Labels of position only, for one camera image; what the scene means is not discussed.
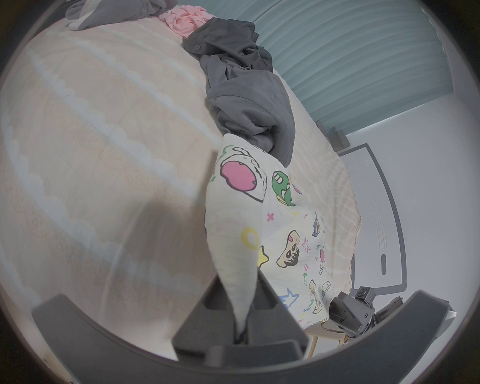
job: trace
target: beige bed sheet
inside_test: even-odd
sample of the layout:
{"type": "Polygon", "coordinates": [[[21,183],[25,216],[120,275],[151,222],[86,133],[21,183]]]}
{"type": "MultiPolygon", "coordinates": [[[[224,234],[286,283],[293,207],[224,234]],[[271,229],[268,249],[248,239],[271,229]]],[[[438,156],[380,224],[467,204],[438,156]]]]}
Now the beige bed sheet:
{"type": "MultiPolygon", "coordinates": [[[[36,36],[0,92],[0,283],[18,309],[66,294],[109,331],[169,343],[215,275],[206,184],[221,134],[205,75],[157,18],[36,36]]],[[[285,84],[292,182],[325,214],[350,288],[360,216],[347,171],[285,84]]]]}

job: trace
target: curtain fold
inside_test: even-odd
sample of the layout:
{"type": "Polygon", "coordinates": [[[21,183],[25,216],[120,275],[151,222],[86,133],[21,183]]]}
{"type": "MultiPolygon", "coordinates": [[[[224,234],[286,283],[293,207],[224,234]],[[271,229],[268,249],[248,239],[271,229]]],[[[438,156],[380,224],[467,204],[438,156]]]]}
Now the curtain fold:
{"type": "Polygon", "coordinates": [[[415,0],[193,0],[255,22],[258,44],[327,132],[345,134],[452,92],[442,44],[415,0]]]}

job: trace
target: clothing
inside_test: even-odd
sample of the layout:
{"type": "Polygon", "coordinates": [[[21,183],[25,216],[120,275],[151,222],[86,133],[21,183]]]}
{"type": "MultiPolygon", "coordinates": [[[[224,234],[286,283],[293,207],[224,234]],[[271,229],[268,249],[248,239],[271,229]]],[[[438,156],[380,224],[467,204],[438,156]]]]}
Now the clothing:
{"type": "Polygon", "coordinates": [[[269,154],[224,135],[207,186],[205,229],[239,333],[257,268],[303,329],[328,320],[341,290],[324,268],[329,252],[321,211],[290,183],[293,176],[269,154]]]}
{"type": "Polygon", "coordinates": [[[184,38],[213,17],[204,8],[191,5],[182,5],[158,16],[173,32],[184,38]]]}
{"type": "Polygon", "coordinates": [[[280,78],[269,71],[241,67],[228,55],[203,55],[207,98],[218,108],[217,127],[234,133],[290,164],[295,121],[280,78]]]}
{"type": "Polygon", "coordinates": [[[159,15],[178,4],[178,0],[81,0],[67,9],[73,31],[98,25],[120,23],[159,15]]]}
{"type": "Polygon", "coordinates": [[[183,39],[183,47],[196,55],[226,53],[243,67],[272,72],[272,56],[257,39],[254,23],[213,18],[183,39]]]}

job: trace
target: yellow star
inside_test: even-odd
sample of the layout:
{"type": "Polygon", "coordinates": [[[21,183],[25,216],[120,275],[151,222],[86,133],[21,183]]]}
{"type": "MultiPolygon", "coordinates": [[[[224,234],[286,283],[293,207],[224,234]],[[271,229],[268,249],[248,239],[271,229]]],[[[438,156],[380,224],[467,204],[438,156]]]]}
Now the yellow star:
{"type": "Polygon", "coordinates": [[[264,246],[262,245],[258,251],[258,267],[260,268],[268,260],[270,260],[270,258],[265,254],[264,246]]]}

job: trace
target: crumpled pink cloth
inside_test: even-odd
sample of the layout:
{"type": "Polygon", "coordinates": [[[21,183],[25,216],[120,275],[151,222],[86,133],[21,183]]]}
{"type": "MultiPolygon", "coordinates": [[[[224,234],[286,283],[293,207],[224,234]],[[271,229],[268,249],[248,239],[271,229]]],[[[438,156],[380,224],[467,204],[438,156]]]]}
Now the crumpled pink cloth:
{"type": "Polygon", "coordinates": [[[215,16],[207,13],[202,7],[192,5],[182,5],[180,8],[158,15],[161,21],[167,23],[172,31],[183,38],[188,38],[193,31],[213,17],[215,16]]]}

